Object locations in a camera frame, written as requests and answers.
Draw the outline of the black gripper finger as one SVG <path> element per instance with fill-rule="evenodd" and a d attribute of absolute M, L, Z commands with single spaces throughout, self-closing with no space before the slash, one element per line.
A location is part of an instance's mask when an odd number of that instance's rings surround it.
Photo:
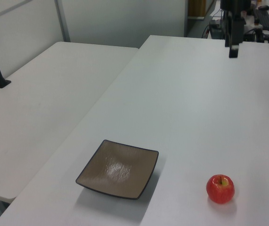
<path fill-rule="evenodd" d="M 224 13 L 224 27 L 225 27 L 225 47 L 231 46 L 231 34 L 232 34 L 232 13 L 231 11 L 225 11 Z"/>
<path fill-rule="evenodd" d="M 229 47 L 229 58 L 237 58 L 239 44 L 243 42 L 245 20 L 243 18 L 232 19 L 231 46 Z"/>

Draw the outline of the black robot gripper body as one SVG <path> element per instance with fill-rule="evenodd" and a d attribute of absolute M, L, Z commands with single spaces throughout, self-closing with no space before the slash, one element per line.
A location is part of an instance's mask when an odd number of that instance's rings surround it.
<path fill-rule="evenodd" d="M 250 8 L 251 0 L 221 0 L 220 9 L 226 11 L 232 18 L 241 16 L 242 11 Z"/>

